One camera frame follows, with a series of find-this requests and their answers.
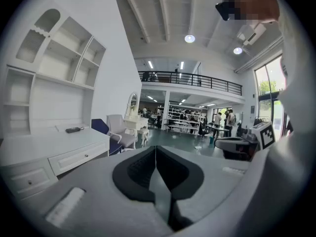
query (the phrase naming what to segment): glass door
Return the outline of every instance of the glass door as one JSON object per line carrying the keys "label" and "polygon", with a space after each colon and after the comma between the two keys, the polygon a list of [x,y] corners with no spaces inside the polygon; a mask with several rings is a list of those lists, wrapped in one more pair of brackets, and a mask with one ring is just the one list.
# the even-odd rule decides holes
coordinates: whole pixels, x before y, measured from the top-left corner
{"label": "glass door", "polygon": [[278,141],[283,133],[284,108],[281,102],[277,99],[272,100],[272,120],[275,131],[276,141]]}

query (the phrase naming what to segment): black railing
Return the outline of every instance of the black railing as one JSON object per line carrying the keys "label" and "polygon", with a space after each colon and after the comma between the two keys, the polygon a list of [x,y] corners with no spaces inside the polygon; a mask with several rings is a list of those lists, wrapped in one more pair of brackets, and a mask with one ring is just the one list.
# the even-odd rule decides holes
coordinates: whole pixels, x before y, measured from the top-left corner
{"label": "black railing", "polygon": [[239,96],[242,95],[241,85],[213,77],[168,71],[139,71],[138,74],[141,81],[187,84],[191,86],[226,91]]}

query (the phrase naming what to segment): fluorescent light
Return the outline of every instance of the fluorescent light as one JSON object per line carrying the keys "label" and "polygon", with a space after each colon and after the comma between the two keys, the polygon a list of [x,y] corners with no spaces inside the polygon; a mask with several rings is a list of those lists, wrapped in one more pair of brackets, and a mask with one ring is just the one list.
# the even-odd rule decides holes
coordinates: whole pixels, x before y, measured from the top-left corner
{"label": "fluorescent light", "polygon": [[184,40],[187,42],[187,43],[192,43],[196,40],[196,38],[193,36],[193,35],[186,35]]}
{"label": "fluorescent light", "polygon": [[153,65],[152,65],[152,62],[151,62],[151,61],[148,61],[148,63],[149,63],[150,68],[153,69],[154,67],[153,67]]}
{"label": "fluorescent light", "polygon": [[242,48],[241,47],[236,47],[234,49],[234,54],[241,54],[242,53]]}

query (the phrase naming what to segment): green floor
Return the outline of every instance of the green floor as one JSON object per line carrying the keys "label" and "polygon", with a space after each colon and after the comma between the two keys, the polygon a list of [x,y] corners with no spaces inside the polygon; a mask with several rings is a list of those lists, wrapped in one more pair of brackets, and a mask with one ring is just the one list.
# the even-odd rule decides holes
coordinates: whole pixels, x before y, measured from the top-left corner
{"label": "green floor", "polygon": [[[191,152],[196,154],[197,150],[196,146],[201,146],[202,148],[198,150],[201,155],[205,156],[215,156],[222,157],[218,155],[214,155],[214,145],[209,143],[209,138],[204,137],[201,140],[201,136],[181,133],[181,136],[178,132],[166,132],[163,130],[158,130],[154,128],[149,129],[149,137],[148,142],[145,143],[144,146],[170,146],[173,148],[177,148],[183,151]],[[138,135],[138,141],[136,143],[136,148],[141,148],[142,136]]]}

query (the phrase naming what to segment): air conditioner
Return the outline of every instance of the air conditioner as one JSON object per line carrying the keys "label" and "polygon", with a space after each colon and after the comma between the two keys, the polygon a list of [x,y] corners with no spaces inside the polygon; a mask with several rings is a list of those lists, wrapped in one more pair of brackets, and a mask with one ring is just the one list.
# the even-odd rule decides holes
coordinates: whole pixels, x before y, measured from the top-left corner
{"label": "air conditioner", "polygon": [[237,37],[243,41],[244,45],[252,45],[266,31],[263,24],[259,23],[256,27],[249,25],[243,26]]}

